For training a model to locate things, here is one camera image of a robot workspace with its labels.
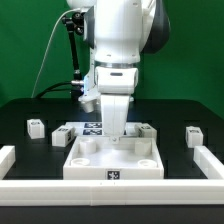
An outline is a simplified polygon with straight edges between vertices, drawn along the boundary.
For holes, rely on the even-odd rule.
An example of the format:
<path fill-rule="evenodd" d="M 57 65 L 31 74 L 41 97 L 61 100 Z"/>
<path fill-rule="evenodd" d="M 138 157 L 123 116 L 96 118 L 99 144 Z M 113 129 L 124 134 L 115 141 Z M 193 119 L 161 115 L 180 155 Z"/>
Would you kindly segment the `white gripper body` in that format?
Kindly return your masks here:
<path fill-rule="evenodd" d="M 95 69 L 100 93 L 102 127 L 105 135 L 122 136 L 125 131 L 129 101 L 138 82 L 138 69 Z"/>

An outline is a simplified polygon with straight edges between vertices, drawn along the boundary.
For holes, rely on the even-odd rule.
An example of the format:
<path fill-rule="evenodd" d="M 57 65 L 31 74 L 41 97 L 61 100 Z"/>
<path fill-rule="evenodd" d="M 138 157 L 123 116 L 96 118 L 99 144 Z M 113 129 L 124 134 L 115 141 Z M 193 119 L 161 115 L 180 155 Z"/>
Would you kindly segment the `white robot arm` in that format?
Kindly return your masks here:
<path fill-rule="evenodd" d="M 66 1 L 84 16 L 84 40 L 91 53 L 79 101 L 87 112 L 100 105 L 102 132 L 116 143 L 125 133 L 140 53 L 156 53 L 169 39 L 163 0 Z"/>

